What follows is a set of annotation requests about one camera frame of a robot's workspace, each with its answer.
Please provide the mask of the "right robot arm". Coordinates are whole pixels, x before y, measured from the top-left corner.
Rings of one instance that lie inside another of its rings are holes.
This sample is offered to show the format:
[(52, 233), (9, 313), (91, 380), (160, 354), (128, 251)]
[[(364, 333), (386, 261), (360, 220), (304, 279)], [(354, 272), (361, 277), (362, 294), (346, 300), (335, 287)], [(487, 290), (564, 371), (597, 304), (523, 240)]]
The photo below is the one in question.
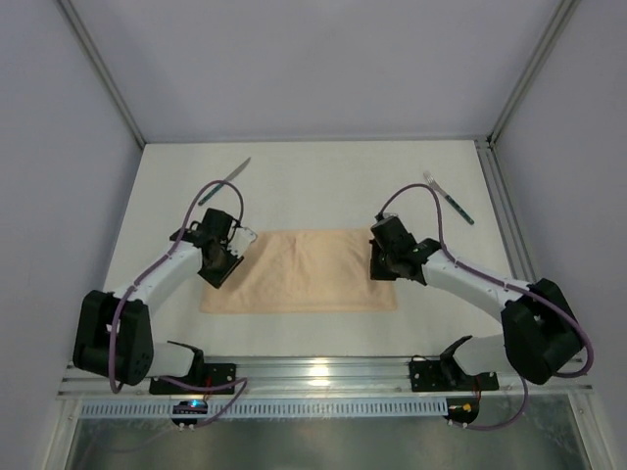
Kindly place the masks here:
[(529, 284), (463, 265), (440, 242), (416, 241), (395, 215), (379, 215), (370, 231), (371, 279), (404, 279), (442, 290), (501, 324), (497, 335), (466, 335), (441, 353), (441, 367), (451, 380), (506, 372), (543, 385), (584, 349), (578, 323), (554, 282)]

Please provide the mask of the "beige cloth napkin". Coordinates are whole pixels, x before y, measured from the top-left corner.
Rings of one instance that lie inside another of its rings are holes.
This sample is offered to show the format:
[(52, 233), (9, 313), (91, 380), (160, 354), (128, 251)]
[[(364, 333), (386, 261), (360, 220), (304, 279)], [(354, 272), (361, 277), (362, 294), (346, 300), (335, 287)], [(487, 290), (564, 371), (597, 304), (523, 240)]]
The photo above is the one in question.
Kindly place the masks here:
[(392, 283), (370, 278), (367, 228), (259, 234), (218, 289), (206, 314), (376, 312), (397, 309)]

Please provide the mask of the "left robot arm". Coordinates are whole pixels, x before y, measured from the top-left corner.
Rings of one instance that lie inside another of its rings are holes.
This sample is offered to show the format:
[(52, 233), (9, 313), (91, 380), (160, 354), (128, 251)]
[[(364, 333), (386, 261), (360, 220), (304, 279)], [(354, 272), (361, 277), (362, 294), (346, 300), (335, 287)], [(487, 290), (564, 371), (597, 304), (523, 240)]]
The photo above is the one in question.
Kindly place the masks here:
[(167, 250), (135, 279), (83, 298), (74, 367), (108, 379), (114, 393), (145, 379), (152, 380), (156, 394), (175, 388), (206, 391), (203, 351), (175, 341), (155, 342), (152, 318), (191, 277), (220, 288), (257, 238), (225, 211), (209, 209), (201, 220), (185, 221), (170, 235)]

